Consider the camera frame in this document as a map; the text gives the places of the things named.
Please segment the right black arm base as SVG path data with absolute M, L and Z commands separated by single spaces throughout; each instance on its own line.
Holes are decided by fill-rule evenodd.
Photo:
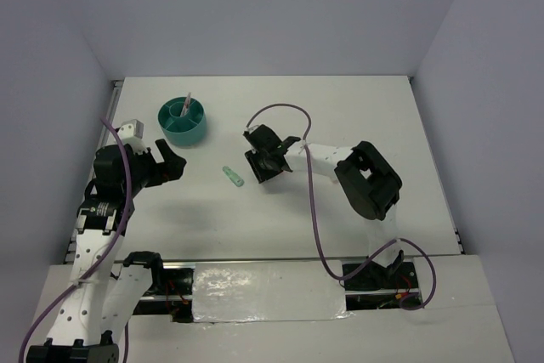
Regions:
M 371 264 L 342 283 L 348 311 L 398 309 L 404 299 L 405 308 L 422 304 L 415 266 L 403 262 L 389 278 L 382 274 L 378 264 Z

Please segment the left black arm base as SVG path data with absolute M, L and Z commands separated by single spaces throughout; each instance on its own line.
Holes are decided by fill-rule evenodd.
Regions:
M 163 287 L 152 287 L 139 300 L 133 315 L 163 316 L 175 323 L 192 323 L 193 268 L 164 270 Z

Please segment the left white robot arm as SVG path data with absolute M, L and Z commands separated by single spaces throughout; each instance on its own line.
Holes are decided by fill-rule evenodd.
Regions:
M 57 317 L 45 340 L 20 347 L 21 362 L 125 362 L 128 359 L 128 322 L 141 296 L 160 292 L 166 282 L 161 255 L 131 252 L 120 273 L 111 273 L 122 246 L 134 197 L 144 188 L 182 177 L 186 160 L 165 139 L 156 147 L 137 150 L 129 140 L 100 148 L 93 161 L 93 178 L 77 211 L 76 255 L 69 286 L 36 318 L 36 330 L 53 310 Z

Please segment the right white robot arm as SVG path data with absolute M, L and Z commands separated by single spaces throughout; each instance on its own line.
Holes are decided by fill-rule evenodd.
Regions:
M 265 125 L 248 128 L 243 136 L 250 145 L 245 158 L 260 184 L 283 173 L 307 173 L 314 241 L 330 277 L 345 282 L 371 266 L 370 278 L 376 286 L 389 287 L 399 278 L 399 267 L 405 260 L 405 252 L 395 236 L 402 181 L 372 143 L 362 141 L 355 147 L 337 147 L 310 143 L 296 136 L 280 139 Z M 336 274 L 326 261 L 317 223 L 315 175 L 338 183 L 355 213 L 375 228 L 369 239 L 370 255 L 346 275 Z

